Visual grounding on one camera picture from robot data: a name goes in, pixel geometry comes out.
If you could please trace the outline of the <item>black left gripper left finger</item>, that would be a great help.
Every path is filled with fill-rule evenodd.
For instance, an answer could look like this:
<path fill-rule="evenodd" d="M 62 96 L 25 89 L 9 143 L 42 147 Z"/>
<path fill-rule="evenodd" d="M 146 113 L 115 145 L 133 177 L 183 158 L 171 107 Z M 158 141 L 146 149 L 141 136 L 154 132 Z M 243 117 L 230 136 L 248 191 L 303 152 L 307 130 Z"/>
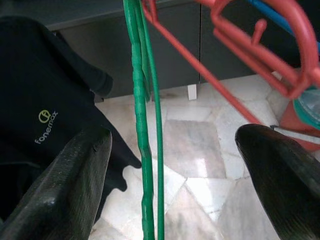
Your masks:
<path fill-rule="evenodd" d="M 0 229 L 2 240 L 87 240 L 94 225 L 112 134 L 88 127 L 31 185 Z"/>

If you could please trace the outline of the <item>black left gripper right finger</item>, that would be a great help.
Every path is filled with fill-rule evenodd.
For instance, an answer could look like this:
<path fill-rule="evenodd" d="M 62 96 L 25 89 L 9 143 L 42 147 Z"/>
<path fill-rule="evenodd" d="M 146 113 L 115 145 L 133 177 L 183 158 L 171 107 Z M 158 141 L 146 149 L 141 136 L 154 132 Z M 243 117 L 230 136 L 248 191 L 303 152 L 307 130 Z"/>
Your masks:
<path fill-rule="evenodd" d="M 319 161 L 297 141 L 264 125 L 245 124 L 234 139 L 279 238 L 318 240 Z"/>

